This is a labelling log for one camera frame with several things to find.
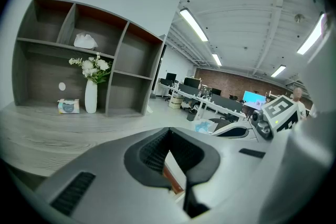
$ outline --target fluorescent ceiling light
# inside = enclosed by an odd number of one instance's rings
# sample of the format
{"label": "fluorescent ceiling light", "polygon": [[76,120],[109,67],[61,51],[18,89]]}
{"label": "fluorescent ceiling light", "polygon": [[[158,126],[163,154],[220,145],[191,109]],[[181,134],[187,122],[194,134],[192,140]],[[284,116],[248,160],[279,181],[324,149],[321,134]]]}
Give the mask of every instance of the fluorescent ceiling light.
{"label": "fluorescent ceiling light", "polygon": [[275,72],[271,75],[271,77],[272,77],[272,78],[275,78],[277,75],[279,75],[281,72],[283,72],[285,68],[286,68],[286,66],[281,65],[281,66],[277,69],[277,71],[275,71]]}
{"label": "fluorescent ceiling light", "polygon": [[202,31],[201,27],[198,25],[198,23],[196,22],[193,15],[191,15],[191,13],[188,9],[185,8],[185,9],[180,10],[180,14],[188,22],[188,24],[190,24],[190,26],[194,29],[196,34],[198,34],[201,41],[208,41],[208,39],[205,36],[204,32]]}
{"label": "fluorescent ceiling light", "polygon": [[307,38],[307,40],[303,43],[303,45],[298,49],[297,53],[304,55],[307,50],[310,49],[311,46],[314,45],[316,40],[321,36],[322,34],[322,26],[321,26],[321,21],[324,18],[325,14],[322,14],[318,23],[315,26],[315,29],[313,32],[310,34],[310,36]]}
{"label": "fluorescent ceiling light", "polygon": [[218,55],[217,55],[217,54],[212,54],[212,56],[215,58],[216,63],[217,63],[219,66],[221,66],[222,63],[221,63],[221,61],[220,61]]}

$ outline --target black vent grille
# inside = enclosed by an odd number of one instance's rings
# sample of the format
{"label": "black vent grille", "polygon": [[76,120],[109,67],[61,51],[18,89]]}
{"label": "black vent grille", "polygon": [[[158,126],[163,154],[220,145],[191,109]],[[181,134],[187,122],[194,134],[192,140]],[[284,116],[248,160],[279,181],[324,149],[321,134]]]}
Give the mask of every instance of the black vent grille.
{"label": "black vent grille", "polygon": [[95,177],[96,176],[91,173],[79,173],[76,178],[51,203],[51,206],[62,212],[64,215],[69,216],[78,205],[78,202],[81,200],[84,193],[88,190]]}
{"label": "black vent grille", "polygon": [[163,173],[164,160],[170,147],[169,133],[166,132],[149,142],[140,150],[140,160],[153,171]]}
{"label": "black vent grille", "polygon": [[246,154],[246,155],[256,157],[256,158],[261,158],[261,159],[266,154],[266,152],[249,150],[248,148],[242,148],[239,152],[243,153],[243,154]]}
{"label": "black vent grille", "polygon": [[171,152],[184,174],[204,158],[201,148],[179,135],[172,135]]}

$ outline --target white ceiling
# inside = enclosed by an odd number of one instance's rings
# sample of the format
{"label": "white ceiling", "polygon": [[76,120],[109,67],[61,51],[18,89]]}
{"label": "white ceiling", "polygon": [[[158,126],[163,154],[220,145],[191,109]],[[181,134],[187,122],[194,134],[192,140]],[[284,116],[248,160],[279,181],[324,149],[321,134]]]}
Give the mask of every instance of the white ceiling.
{"label": "white ceiling", "polygon": [[[180,16],[184,7],[203,28],[208,42],[202,42]],[[296,51],[322,11],[324,0],[181,0],[167,43],[200,67],[218,69],[211,56],[216,53],[223,71],[284,85],[298,79],[314,53],[316,45],[304,56]],[[297,14],[304,16],[300,23],[294,20]],[[287,68],[271,78],[280,65]]]}

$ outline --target trash bin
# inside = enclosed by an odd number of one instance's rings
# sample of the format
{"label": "trash bin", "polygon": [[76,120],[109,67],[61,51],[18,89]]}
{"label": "trash bin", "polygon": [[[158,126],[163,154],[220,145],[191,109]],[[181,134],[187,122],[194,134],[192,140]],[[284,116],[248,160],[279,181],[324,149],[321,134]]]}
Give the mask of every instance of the trash bin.
{"label": "trash bin", "polygon": [[187,120],[193,121],[195,119],[196,114],[197,114],[197,110],[195,110],[195,109],[189,110]]}

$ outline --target tissue box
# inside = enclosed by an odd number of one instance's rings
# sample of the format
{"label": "tissue box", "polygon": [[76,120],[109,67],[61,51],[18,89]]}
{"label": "tissue box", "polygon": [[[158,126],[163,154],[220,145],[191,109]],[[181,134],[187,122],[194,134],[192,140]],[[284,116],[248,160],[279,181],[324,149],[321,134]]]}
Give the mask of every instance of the tissue box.
{"label": "tissue box", "polygon": [[79,99],[58,100],[59,114],[79,113]]}

